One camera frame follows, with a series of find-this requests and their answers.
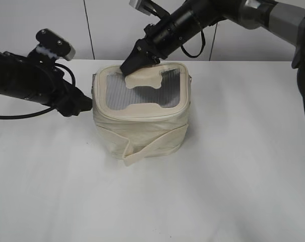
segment bag lid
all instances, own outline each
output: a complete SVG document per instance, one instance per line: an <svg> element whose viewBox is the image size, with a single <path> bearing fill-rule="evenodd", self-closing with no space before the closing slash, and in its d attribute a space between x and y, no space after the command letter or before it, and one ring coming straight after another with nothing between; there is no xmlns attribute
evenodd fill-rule
<svg viewBox="0 0 305 242"><path fill-rule="evenodd" d="M112 66L96 75L93 96L100 113L112 119L170 118L190 104L190 77L180 63L143 68L127 77Z"/></svg>

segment bag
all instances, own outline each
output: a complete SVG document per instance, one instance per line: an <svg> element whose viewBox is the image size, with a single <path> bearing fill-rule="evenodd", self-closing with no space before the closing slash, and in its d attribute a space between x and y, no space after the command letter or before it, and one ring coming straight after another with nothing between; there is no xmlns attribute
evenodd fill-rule
<svg viewBox="0 0 305 242"><path fill-rule="evenodd" d="M190 93L188 70L179 63L143 68L126 78L119 66L97 73L94 121L109 152L129 166L177 151L188 128Z"/></svg>

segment canvas bag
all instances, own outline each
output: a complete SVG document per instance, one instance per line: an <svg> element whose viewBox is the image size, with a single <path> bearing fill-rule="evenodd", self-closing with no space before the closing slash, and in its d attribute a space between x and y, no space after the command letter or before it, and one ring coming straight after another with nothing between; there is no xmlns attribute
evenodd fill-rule
<svg viewBox="0 0 305 242"><path fill-rule="evenodd" d="M94 121L109 152L127 166L177 151L186 135L191 78L180 63L143 68L127 76L119 66L93 81Z"/></svg>

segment bag strap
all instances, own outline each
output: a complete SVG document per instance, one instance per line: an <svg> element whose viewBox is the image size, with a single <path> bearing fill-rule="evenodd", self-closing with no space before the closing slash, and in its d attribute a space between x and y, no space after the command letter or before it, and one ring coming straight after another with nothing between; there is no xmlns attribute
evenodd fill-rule
<svg viewBox="0 0 305 242"><path fill-rule="evenodd" d="M141 151L139 151L135 154L126 156L126 157L124 156L123 160L124 160L126 166L130 166L130 165L138 162L139 160L149 156L156 149L162 147L164 144L174 141L175 139L178 139L178 143L181 144L182 141L184 140L187 128L188 128L188 125L184 125L180 128L172 130L172 131L162 135L158 139L154 140L152 143L150 143L149 145L144 147ZM176 149L178 149L178 146L176 146L172 150L170 150L169 154L172 153L173 151L175 151Z"/></svg>

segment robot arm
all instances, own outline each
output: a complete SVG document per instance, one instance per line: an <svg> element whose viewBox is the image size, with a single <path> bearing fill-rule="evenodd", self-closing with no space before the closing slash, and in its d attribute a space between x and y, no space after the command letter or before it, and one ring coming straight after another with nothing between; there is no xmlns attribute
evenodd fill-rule
<svg viewBox="0 0 305 242"><path fill-rule="evenodd" d="M264 27L296 47L300 47L305 29L305 9L273 0L187 0L171 15L160 11L161 7L151 0L131 0L130 5L159 16L161 21L145 28L145 38L136 42L121 66L125 75L160 63L160 58L166 59L204 28L221 20L229 19L247 29ZM299 62L300 58L296 59L293 67Z"/></svg>
<svg viewBox="0 0 305 242"><path fill-rule="evenodd" d="M0 94L50 108L30 115L0 116L0 119L28 118L54 109L69 117L91 110L92 100L76 87L71 70L55 63L60 57L71 60L75 55L74 48L49 29L39 31L36 38L39 44L28 57L0 53ZM61 68L70 73L72 84L63 79Z"/></svg>

